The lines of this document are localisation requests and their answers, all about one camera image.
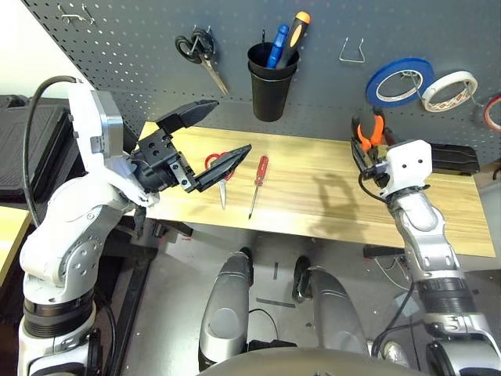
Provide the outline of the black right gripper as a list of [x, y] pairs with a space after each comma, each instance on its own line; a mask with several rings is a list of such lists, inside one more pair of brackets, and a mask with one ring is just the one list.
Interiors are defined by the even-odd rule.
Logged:
[[389, 182], [390, 176], [387, 174], [387, 145], [372, 146], [370, 154], [366, 154], [359, 141], [351, 138], [351, 153], [353, 160], [362, 173], [362, 180], [373, 180], [379, 188], [385, 188]]

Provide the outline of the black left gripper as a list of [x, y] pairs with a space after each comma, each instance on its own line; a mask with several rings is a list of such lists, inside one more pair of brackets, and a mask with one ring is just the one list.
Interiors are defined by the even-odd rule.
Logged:
[[172, 134], [202, 121], [216, 106], [217, 100], [202, 99], [182, 105], [160, 116], [155, 123], [163, 131], [155, 131], [139, 140], [129, 161], [135, 166], [134, 176], [147, 193], [159, 193], [180, 185], [186, 192], [204, 192], [231, 175], [252, 149], [250, 144], [230, 150], [212, 161], [195, 177], [182, 153], [171, 141]]

